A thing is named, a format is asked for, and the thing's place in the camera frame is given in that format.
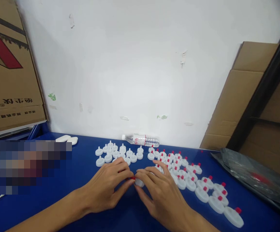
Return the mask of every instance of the green stain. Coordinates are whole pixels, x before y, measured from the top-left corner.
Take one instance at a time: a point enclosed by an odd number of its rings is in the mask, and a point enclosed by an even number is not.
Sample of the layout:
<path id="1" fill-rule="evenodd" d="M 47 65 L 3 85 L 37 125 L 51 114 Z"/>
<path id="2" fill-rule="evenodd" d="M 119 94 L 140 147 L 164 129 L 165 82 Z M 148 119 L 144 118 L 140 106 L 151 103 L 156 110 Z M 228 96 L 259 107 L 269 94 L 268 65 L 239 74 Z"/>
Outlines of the green stain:
<path id="1" fill-rule="evenodd" d="M 52 99 L 52 101 L 56 101 L 56 96 L 55 96 L 55 94 L 50 93 L 50 94 L 48 95 L 48 97 L 50 97 L 50 98 Z"/>

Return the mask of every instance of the white wall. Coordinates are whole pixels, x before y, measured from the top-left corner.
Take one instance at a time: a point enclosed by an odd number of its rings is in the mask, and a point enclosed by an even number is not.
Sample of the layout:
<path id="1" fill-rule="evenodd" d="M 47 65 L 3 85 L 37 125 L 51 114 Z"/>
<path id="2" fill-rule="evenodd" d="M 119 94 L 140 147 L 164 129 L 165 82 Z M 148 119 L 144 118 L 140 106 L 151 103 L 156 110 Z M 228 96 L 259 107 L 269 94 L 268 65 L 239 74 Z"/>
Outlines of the white wall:
<path id="1" fill-rule="evenodd" d="M 240 44 L 280 39 L 280 0 L 18 4 L 53 132 L 113 139 L 138 132 L 198 148 Z"/>

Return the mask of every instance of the plastic cap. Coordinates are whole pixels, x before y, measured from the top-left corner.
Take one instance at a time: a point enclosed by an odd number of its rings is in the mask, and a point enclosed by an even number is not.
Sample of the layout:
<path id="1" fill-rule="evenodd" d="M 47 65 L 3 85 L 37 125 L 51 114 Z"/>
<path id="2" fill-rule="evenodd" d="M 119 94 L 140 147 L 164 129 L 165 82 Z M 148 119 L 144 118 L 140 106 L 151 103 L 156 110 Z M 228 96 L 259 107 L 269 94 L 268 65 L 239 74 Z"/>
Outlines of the plastic cap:
<path id="1" fill-rule="evenodd" d="M 236 211 L 238 214 L 242 213 L 242 210 L 241 210 L 239 207 L 236 207 L 236 208 L 235 208 L 235 211 Z"/>

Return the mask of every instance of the bottle label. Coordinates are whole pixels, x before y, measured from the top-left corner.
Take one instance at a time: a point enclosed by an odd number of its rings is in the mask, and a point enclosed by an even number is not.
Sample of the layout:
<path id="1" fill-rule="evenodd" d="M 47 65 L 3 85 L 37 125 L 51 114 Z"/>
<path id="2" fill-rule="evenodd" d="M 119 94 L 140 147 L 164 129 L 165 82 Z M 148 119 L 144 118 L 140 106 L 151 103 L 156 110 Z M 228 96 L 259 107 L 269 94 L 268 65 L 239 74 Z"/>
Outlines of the bottle label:
<path id="1" fill-rule="evenodd" d="M 133 144 L 145 146 L 146 135 L 133 134 Z"/>

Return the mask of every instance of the pixelated area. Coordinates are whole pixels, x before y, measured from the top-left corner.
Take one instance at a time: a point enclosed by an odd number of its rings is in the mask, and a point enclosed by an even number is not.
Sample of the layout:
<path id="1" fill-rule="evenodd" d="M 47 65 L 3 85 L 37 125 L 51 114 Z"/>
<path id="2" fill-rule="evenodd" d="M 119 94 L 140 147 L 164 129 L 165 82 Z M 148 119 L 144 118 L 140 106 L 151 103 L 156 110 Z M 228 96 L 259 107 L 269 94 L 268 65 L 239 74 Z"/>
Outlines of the pixelated area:
<path id="1" fill-rule="evenodd" d="M 29 194 L 42 178 L 54 177 L 71 160 L 70 142 L 0 140 L 0 194 Z"/>

